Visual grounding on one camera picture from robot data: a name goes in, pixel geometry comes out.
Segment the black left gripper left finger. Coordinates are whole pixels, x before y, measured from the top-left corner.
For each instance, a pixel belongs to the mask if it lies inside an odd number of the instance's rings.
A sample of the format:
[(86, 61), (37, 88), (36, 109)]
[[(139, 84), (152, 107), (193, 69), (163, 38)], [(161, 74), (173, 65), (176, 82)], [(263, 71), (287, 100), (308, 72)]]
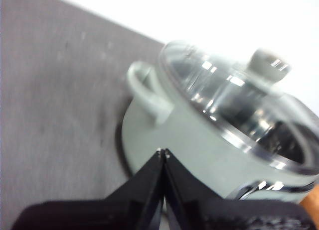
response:
[(164, 151), (103, 199), (48, 201), (25, 208), (14, 230), (146, 230), (160, 224)]

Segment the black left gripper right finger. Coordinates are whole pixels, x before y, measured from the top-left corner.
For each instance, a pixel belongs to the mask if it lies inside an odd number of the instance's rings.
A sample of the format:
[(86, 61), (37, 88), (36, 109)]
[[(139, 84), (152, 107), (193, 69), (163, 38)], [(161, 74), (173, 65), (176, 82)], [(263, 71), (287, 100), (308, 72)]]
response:
[(224, 199), (164, 149), (167, 213), (181, 230), (314, 230), (298, 204), (278, 200)]

